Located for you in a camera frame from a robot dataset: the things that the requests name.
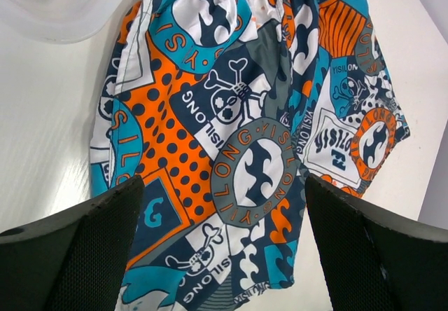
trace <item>shorts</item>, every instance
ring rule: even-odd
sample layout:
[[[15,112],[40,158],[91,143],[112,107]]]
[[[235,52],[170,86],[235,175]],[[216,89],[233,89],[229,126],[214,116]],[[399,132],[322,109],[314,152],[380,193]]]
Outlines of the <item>shorts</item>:
[[[361,197],[409,135],[366,0],[141,0],[91,143],[94,195],[146,185],[117,310],[291,286],[306,176]]]

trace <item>white table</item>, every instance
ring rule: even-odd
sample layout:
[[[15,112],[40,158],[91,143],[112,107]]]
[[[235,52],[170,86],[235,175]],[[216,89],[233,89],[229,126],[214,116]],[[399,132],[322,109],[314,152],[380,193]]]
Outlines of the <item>white table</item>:
[[[0,230],[89,197],[88,146],[125,0],[100,33],[73,45],[25,39],[0,24]],[[370,0],[377,36],[412,137],[385,162],[365,199],[417,219],[448,119],[448,45],[419,0]],[[331,309],[308,216],[294,287],[240,310]]]

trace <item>black object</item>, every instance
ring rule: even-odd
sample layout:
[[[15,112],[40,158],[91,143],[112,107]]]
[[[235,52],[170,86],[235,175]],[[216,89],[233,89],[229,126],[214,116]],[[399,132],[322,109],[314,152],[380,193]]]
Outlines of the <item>black object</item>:
[[[114,310],[143,191],[133,177],[0,234],[0,310]]]
[[[448,310],[448,230],[406,219],[314,175],[305,193],[335,311]]]

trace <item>plastic bin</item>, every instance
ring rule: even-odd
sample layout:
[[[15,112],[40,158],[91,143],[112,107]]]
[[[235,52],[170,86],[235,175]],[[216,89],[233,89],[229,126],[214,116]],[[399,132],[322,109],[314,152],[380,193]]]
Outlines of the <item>plastic bin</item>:
[[[34,39],[73,43],[98,32],[122,0],[0,0],[0,18]]]

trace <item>orange striped patch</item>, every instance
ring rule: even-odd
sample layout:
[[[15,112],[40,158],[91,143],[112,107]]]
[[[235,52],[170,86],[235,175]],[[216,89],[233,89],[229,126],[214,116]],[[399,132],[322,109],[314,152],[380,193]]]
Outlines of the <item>orange striped patch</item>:
[[[343,1],[336,1],[319,11],[319,44],[332,57],[355,53],[355,45],[366,18]]]

